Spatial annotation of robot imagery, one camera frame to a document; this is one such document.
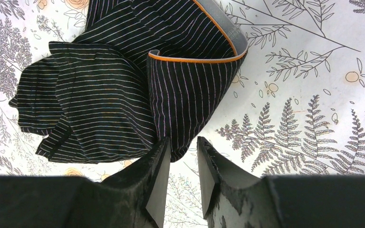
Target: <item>fabric fold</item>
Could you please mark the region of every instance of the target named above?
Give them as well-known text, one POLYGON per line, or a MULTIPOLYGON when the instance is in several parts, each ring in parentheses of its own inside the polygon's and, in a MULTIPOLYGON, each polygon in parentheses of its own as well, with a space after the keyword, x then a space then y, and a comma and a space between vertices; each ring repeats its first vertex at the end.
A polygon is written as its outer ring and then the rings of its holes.
POLYGON ((37 154, 50 161, 138 158, 170 137, 175 162, 228 90, 247 40, 213 1, 113 3, 99 7, 106 15, 90 9, 72 43, 50 42, 52 56, 25 69, 10 105, 23 131, 48 135, 37 154))

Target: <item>black fabric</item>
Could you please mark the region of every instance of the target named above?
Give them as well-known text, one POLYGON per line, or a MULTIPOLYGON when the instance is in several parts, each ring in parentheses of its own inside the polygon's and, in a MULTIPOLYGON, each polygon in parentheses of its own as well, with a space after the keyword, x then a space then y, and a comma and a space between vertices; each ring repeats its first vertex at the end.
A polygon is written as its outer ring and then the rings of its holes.
POLYGON ((137 158, 163 137, 171 138, 171 161, 179 160, 244 56, 198 61, 235 53, 192 0, 93 0, 89 6, 82 35, 50 42, 52 56, 23 71, 10 101, 19 126, 48 135, 36 154, 53 162, 137 158))

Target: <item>black pinstriped clothing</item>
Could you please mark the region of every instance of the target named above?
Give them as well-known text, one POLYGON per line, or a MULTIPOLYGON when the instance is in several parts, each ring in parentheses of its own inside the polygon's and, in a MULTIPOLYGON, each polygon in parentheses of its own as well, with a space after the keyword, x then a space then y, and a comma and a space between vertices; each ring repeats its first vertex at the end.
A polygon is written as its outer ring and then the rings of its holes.
POLYGON ((246 39, 215 6, 91 1, 86 31, 72 43, 50 42, 52 55, 22 72, 10 101, 22 131, 48 135, 37 154, 115 162, 170 137, 172 162, 182 158, 245 57, 246 39))

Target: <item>orange flower illustration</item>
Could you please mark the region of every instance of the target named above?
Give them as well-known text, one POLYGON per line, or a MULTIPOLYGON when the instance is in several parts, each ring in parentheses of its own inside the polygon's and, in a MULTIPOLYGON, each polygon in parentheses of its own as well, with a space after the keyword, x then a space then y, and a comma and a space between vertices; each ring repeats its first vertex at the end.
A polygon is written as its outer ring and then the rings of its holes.
POLYGON ((89 4, 89 0, 65 0, 65 3, 78 10, 86 7, 89 4))
POLYGON ((80 176, 80 177, 83 177, 83 174, 76 168, 69 168, 65 171, 65 176, 80 176))
POLYGON ((239 81, 240 81, 239 75, 236 75, 236 76, 234 76, 232 83, 237 83, 239 81))
POLYGON ((110 174, 103 174, 101 176, 101 181, 104 181, 104 179, 107 178, 107 177, 109 177, 109 176, 111 176, 111 175, 110 174))
POLYGON ((359 80, 359 74, 355 71, 349 72, 345 75, 345 79, 348 82, 357 82, 359 80))
POLYGON ((47 6, 47 0, 40 0, 40 2, 38 2, 38 7, 40 8, 40 9, 44 9, 44 7, 46 7, 47 6))
POLYGON ((271 83, 271 84, 268 86, 268 89, 269 89, 271 92, 275 93, 275 92, 277 92, 277 91, 278 91, 279 87, 278 87, 275 83, 271 83))
POLYGON ((130 164, 132 164, 132 161, 131 160, 125 160, 124 161, 124 167, 123 167, 123 169, 125 169, 126 167, 128 167, 130 164))

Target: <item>floral pattern background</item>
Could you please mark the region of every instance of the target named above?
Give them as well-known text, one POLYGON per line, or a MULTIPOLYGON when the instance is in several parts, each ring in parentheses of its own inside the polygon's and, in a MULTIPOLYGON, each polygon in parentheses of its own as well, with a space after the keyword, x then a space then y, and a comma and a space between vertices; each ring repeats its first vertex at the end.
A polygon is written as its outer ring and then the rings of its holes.
MULTIPOLYGON (((200 133, 256 176, 365 175, 365 0, 217 0, 249 41, 229 92, 200 133)), ((48 42, 83 32, 88 0, 0 0, 0 175, 102 181, 134 160, 58 164, 36 156, 8 106, 48 42)), ((196 142, 170 167, 165 227, 206 227, 196 142)))

